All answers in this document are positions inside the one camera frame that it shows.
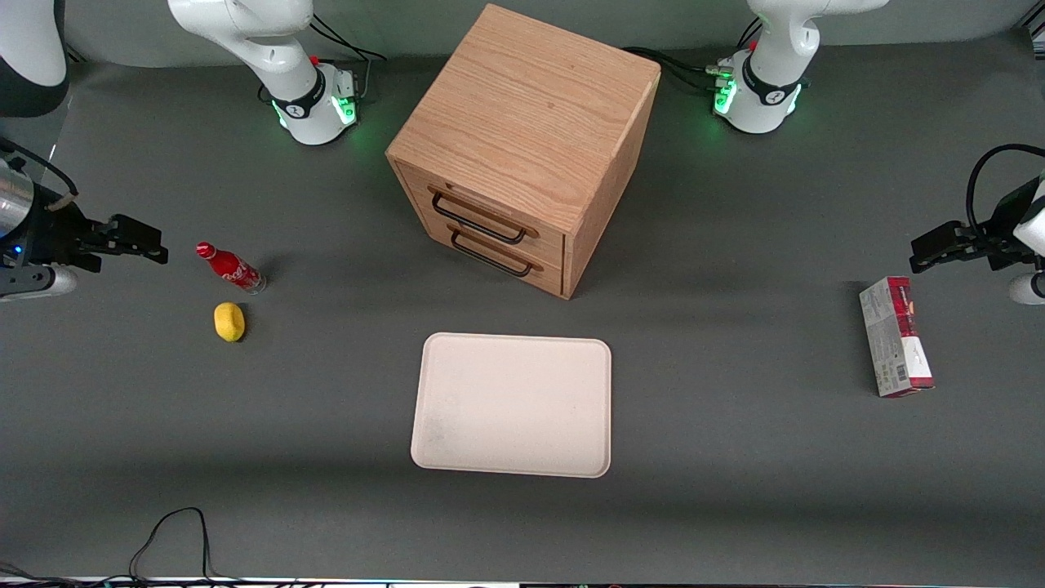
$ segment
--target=bottle cap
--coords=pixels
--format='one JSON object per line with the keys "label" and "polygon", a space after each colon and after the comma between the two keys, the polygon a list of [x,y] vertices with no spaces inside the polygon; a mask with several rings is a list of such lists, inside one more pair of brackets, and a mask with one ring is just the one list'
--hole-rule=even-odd
{"label": "bottle cap", "polygon": [[214,249],[214,245],[207,242],[206,240],[201,241],[200,244],[196,244],[196,255],[200,255],[204,259],[210,259],[216,254],[217,254],[217,249]]}

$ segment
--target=drawer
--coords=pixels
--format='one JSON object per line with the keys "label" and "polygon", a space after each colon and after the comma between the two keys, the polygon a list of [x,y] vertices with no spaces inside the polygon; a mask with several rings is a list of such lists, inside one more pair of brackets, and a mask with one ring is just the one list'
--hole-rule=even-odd
{"label": "drawer", "polygon": [[478,261],[561,297],[562,267],[558,264],[527,258],[516,251],[507,250],[501,242],[451,221],[429,225],[428,235]]}
{"label": "drawer", "polygon": [[433,218],[441,222],[457,222],[472,233],[496,241],[506,251],[518,251],[532,259],[562,265],[562,233],[540,222],[513,218],[510,210],[494,211],[480,205],[478,198],[469,196],[460,186],[442,181],[423,169],[403,162],[397,162],[397,165],[410,196],[429,230]]}

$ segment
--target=wooden cabinet top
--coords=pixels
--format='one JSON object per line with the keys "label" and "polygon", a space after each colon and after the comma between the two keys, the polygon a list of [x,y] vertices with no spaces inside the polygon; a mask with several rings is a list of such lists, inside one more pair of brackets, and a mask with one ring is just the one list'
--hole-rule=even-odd
{"label": "wooden cabinet top", "polygon": [[576,233],[659,74],[488,4],[388,155]]}

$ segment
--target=yellow lemon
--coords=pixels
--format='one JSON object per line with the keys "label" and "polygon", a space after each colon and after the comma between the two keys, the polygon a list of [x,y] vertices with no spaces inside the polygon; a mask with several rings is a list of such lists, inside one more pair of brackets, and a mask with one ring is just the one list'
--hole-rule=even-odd
{"label": "yellow lemon", "polygon": [[217,336],[232,344],[238,342],[247,331],[243,311],[232,303],[222,303],[214,309],[214,331]]}

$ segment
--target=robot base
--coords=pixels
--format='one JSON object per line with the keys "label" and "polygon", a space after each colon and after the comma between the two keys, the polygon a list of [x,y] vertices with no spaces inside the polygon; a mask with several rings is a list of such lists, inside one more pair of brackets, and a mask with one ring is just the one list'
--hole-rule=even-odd
{"label": "robot base", "polygon": [[759,94],[747,85],[744,76],[736,73],[740,72],[741,66],[750,54],[751,51],[744,49],[719,60],[719,66],[732,67],[735,74],[715,95],[712,112],[725,118],[740,131],[760,135],[775,130],[784,122],[787,115],[794,112],[802,85],[790,96],[783,96],[780,103],[772,105],[762,103]]}
{"label": "robot base", "polygon": [[284,116],[273,102],[279,123],[299,143],[306,145],[328,143],[358,119],[352,72],[342,71],[329,64],[320,64],[317,69],[326,78],[326,95],[312,108],[307,118]]}

